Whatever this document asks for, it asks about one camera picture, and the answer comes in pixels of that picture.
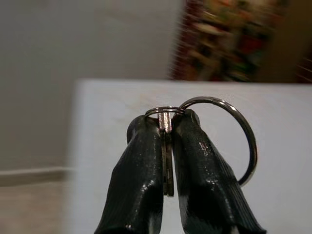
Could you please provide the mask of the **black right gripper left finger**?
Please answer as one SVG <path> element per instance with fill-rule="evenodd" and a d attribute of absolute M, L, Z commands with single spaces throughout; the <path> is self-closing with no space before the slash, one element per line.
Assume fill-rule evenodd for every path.
<path fill-rule="evenodd" d="M 97 234 L 158 234 L 163 214 L 163 168 L 157 122 L 138 116 L 114 167 Z"/>

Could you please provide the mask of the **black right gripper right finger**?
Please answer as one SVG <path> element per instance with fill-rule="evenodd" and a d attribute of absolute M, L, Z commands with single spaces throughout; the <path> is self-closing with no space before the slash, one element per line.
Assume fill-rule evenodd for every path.
<path fill-rule="evenodd" d="M 264 234 L 232 168 L 191 109 L 173 119 L 180 216 L 186 234 Z"/>

